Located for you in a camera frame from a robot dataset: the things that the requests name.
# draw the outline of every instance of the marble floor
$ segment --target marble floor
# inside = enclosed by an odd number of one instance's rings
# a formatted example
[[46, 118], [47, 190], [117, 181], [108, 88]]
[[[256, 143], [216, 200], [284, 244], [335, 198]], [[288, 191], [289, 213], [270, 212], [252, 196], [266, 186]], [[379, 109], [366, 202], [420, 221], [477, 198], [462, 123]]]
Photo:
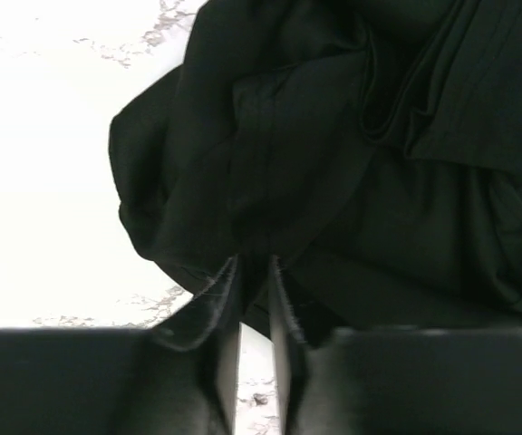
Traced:
[[[107, 134], [202, 3], [0, 1], [0, 326], [149, 327], [189, 300], [120, 225]], [[271, 351], [244, 327], [237, 435], [278, 433]]]

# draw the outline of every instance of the black coat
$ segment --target black coat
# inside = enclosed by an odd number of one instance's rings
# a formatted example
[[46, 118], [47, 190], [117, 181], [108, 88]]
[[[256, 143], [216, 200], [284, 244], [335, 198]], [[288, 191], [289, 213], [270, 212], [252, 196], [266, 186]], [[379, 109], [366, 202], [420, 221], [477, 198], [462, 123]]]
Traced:
[[355, 326], [448, 318], [420, 289], [522, 314], [522, 0], [211, 0], [110, 157], [193, 293], [239, 253], [257, 297], [278, 255]]

